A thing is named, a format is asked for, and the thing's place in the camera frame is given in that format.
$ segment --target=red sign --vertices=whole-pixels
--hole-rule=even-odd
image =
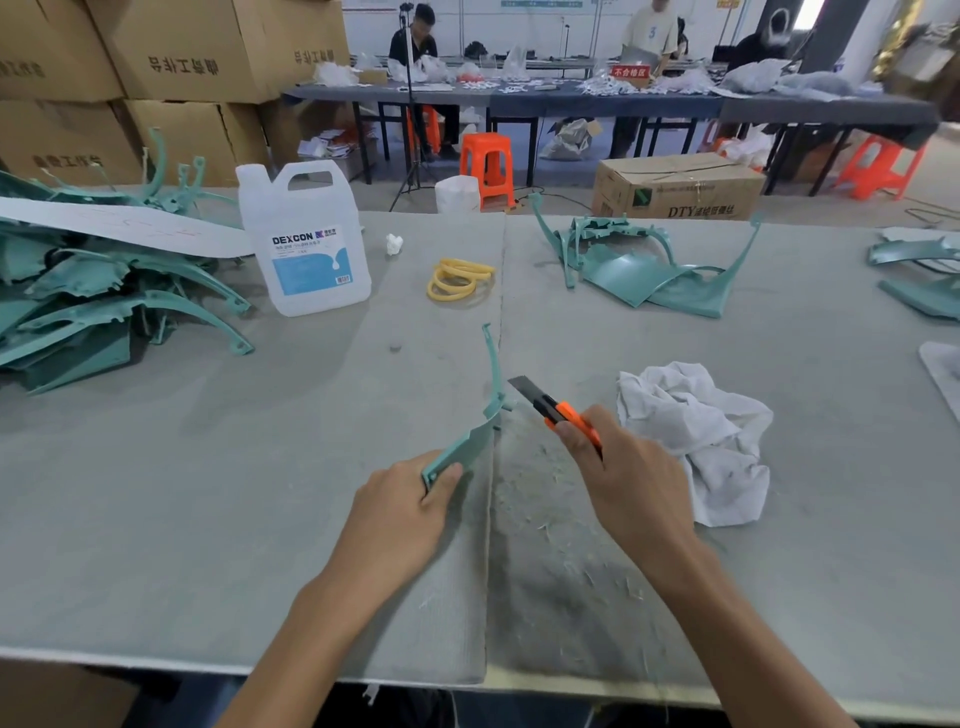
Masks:
[[[649,65],[615,65],[610,69],[610,75],[615,79],[649,79]]]

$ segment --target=jug handle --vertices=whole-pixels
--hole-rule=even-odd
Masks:
[[[299,195],[305,192],[310,195],[316,195],[318,192],[318,188],[316,187],[309,189],[289,189],[290,180],[292,180],[296,175],[306,175],[313,172],[329,172],[330,177],[333,180],[332,187],[346,187],[349,189],[349,182],[347,182],[347,178],[344,176],[344,173],[340,171],[340,167],[337,166],[337,163],[333,161],[333,159],[295,161],[290,162],[289,164],[284,164],[283,169],[281,169],[279,174],[276,175],[274,185],[280,187],[280,192],[282,194]]]

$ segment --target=plastic jug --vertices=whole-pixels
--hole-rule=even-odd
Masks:
[[[370,297],[360,215],[336,162],[287,164],[273,182],[262,164],[236,171],[240,217],[276,310],[302,316]],[[296,175],[316,172],[328,172],[333,184],[289,189]]]

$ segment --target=orange utility knife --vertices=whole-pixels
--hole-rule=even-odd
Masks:
[[[534,409],[543,415],[543,421],[546,422],[546,426],[550,429],[555,429],[557,423],[566,420],[587,435],[593,443],[593,446],[597,449],[597,452],[603,453],[603,446],[600,445],[600,436],[597,435],[597,431],[588,425],[584,421],[584,418],[577,413],[577,410],[567,402],[562,401],[557,403],[556,400],[541,390],[526,376],[515,376],[513,379],[508,379],[508,381],[514,385],[521,395],[534,405]]]

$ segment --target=paper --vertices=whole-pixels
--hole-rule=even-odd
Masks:
[[[253,255],[245,231],[153,207],[48,203],[0,197],[0,217],[57,230],[84,232],[182,255]]]
[[[760,437],[774,420],[763,402],[724,392],[701,364],[621,372],[616,412],[635,435],[681,458],[693,519],[707,526],[756,521],[770,486]]]

